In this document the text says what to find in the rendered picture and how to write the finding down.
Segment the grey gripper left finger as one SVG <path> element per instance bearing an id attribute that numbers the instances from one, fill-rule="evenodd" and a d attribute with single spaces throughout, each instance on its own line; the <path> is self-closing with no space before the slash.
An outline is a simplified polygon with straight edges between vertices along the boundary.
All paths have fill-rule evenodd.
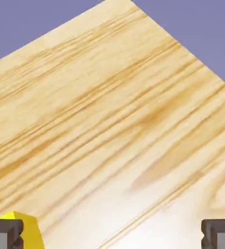
<path id="1" fill-rule="evenodd" d="M 0 249 L 24 249 L 21 219 L 0 219 Z"/>

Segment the small yellow cube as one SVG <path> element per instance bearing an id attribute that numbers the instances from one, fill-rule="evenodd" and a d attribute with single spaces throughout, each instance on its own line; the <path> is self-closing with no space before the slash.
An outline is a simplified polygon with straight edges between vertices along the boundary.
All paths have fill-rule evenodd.
<path id="1" fill-rule="evenodd" d="M 23 222 L 23 231 L 19 242 L 13 249 L 45 249 L 37 218 L 20 212 L 11 211 L 0 216 L 0 219 L 20 219 Z"/>

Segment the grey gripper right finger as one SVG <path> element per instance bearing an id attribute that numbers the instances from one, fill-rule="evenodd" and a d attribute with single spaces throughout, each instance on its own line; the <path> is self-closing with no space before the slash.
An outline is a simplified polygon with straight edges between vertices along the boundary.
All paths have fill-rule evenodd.
<path id="1" fill-rule="evenodd" d="M 225 249 L 225 219 L 202 220 L 201 232 L 201 249 Z"/>

